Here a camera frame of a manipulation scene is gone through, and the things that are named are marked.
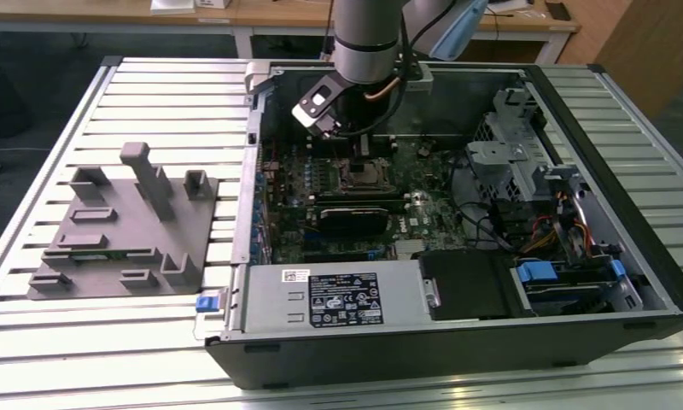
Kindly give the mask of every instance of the black cable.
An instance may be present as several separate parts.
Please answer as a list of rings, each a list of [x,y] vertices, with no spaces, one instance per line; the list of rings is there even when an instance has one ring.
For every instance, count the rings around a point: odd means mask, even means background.
[[[329,4],[329,16],[326,17],[326,31],[323,33],[323,43],[321,44],[321,54],[329,54],[331,47],[329,46],[329,30],[331,29],[331,12],[334,10],[334,0]]]
[[[418,43],[419,38],[425,35],[427,30],[433,28],[433,26],[443,19],[443,17],[451,12],[453,7],[455,6],[455,3],[458,0],[451,0],[451,3],[447,5],[447,7],[443,9],[439,15],[421,28],[419,32],[413,37],[413,41],[410,42],[410,47],[414,47],[414,45]]]
[[[497,56],[497,45],[498,45],[498,39],[501,36],[501,30],[498,29],[498,14],[495,11],[493,11],[491,7],[486,6],[489,11],[493,13],[493,24],[497,27],[497,37],[493,40],[493,47],[491,47],[491,60],[495,60]]]
[[[482,239],[481,239],[481,224],[485,220],[490,220],[491,217],[489,215],[485,215],[479,220],[478,222],[475,222],[475,239],[474,239],[474,247],[478,246],[478,243],[482,242]]]
[[[410,71],[410,64],[413,59],[413,49],[410,48],[410,38],[407,37],[407,25],[405,24],[405,14],[402,14],[402,20],[399,22],[399,31],[402,33],[402,69],[399,72],[399,86],[397,88],[397,98],[393,105],[389,107],[387,112],[377,119],[377,121],[367,127],[361,130],[353,132],[339,132],[337,135],[339,137],[357,137],[359,135],[366,134],[370,131],[374,131],[389,118],[395,114],[397,109],[402,105],[402,100],[405,97],[405,90],[407,90],[407,73]]]
[[[470,216],[466,215],[466,213],[461,210],[459,211],[459,215],[463,217],[463,219],[470,222],[471,224],[478,224],[478,221],[474,220]],[[506,242],[503,240],[503,238],[497,235],[497,233],[494,231],[491,231],[489,228],[483,227],[482,225],[477,225],[481,227],[481,230],[483,232],[486,232],[486,234],[497,241],[498,243],[498,246],[506,251],[506,252],[511,252],[513,254],[518,253],[518,250],[514,248],[514,246],[511,245],[511,243]]]

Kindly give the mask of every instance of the wooden desk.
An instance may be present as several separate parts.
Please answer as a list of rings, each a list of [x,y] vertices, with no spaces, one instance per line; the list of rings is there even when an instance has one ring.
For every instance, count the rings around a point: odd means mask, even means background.
[[[562,53],[598,63],[655,118],[683,88],[683,0],[562,0],[585,26]]]
[[[557,62],[570,34],[579,30],[575,21],[554,20],[546,12],[545,0],[537,0],[534,10],[546,18],[521,13],[494,17],[486,15],[474,35],[475,40],[533,41],[543,43],[537,63]],[[248,35],[322,36],[329,16],[329,3],[316,0],[240,0],[234,24]]]
[[[240,58],[253,58],[257,34],[322,36],[329,4],[316,0],[233,0],[228,9],[150,15],[152,0],[0,0],[4,32],[230,34]],[[538,0],[537,10],[545,10]],[[579,25],[551,18],[485,16],[474,39],[545,43],[537,62],[554,63]]]

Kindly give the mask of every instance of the black floor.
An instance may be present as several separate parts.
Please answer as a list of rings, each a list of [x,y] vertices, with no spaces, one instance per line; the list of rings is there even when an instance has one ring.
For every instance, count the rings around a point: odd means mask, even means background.
[[[81,100],[104,56],[236,57],[229,36],[89,35],[89,47],[78,50],[68,34],[0,33],[0,66],[28,101],[36,124],[14,138],[0,140],[0,235],[10,220],[48,149]],[[258,58],[313,58],[321,41],[254,38]],[[683,93],[655,121],[683,155]]]

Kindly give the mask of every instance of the power supply label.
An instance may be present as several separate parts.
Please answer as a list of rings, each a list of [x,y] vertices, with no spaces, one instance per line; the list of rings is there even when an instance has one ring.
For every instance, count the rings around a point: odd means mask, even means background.
[[[377,273],[309,276],[310,325],[381,325],[382,300]]]

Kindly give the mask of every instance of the blue latch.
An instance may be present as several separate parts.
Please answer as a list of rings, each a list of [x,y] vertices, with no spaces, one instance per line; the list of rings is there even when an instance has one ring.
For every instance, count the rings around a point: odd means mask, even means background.
[[[212,313],[220,311],[220,296],[200,296],[194,303],[197,313]]]
[[[519,267],[515,268],[519,274],[522,283],[530,282],[531,280],[557,280],[557,271],[551,262],[523,262]]]
[[[621,279],[627,274],[627,272],[625,271],[623,262],[621,262],[619,260],[614,259],[613,261],[610,261],[610,267],[613,268],[613,271],[615,272],[618,279]]]

